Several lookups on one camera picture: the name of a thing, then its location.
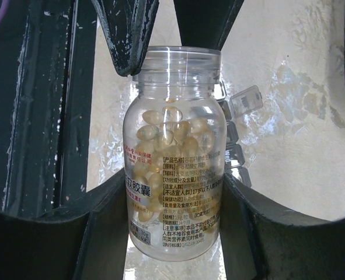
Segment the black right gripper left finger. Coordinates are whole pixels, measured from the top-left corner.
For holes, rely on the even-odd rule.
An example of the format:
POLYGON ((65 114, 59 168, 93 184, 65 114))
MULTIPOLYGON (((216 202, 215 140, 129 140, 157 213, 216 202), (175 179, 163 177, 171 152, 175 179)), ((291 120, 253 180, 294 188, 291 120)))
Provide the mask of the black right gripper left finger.
POLYGON ((38 218, 0 211, 0 279, 121 279, 125 172, 38 218))

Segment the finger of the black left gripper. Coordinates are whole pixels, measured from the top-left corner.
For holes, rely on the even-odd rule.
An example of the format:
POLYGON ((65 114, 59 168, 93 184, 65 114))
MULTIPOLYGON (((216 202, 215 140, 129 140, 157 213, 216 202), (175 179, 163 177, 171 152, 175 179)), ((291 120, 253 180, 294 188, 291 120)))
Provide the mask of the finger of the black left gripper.
POLYGON ((117 74, 138 74, 149 46, 159 1, 93 0, 92 3, 117 74))
POLYGON ((181 43, 222 50, 244 0, 174 0, 181 43))

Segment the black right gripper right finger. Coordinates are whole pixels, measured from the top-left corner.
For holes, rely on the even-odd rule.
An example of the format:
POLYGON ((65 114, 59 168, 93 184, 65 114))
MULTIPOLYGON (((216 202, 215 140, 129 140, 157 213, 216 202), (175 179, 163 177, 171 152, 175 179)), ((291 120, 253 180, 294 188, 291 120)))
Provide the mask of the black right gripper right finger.
POLYGON ((230 173, 219 229, 227 279, 345 279, 345 218, 294 211, 230 173))

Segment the grey weekly pill organizer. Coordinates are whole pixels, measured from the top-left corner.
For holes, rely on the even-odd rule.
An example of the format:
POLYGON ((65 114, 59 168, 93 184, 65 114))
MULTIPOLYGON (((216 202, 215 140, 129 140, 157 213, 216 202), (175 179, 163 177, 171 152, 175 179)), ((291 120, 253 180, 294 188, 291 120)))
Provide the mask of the grey weekly pill organizer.
POLYGON ((215 86, 214 97, 221 106, 227 127, 225 171, 232 174, 247 187, 252 186, 249 172, 245 167, 245 156, 239 143, 240 136, 235 121, 263 107, 263 97, 256 85, 231 94, 223 80, 215 86))

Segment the clear pill bottle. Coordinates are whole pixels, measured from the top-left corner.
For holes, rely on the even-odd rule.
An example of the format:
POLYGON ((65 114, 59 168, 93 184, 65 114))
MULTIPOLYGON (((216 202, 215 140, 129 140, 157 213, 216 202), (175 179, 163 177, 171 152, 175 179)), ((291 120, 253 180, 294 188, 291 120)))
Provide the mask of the clear pill bottle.
POLYGON ((221 53, 150 47, 123 122, 128 227, 137 249, 186 261, 216 241, 227 138, 213 93, 221 53))

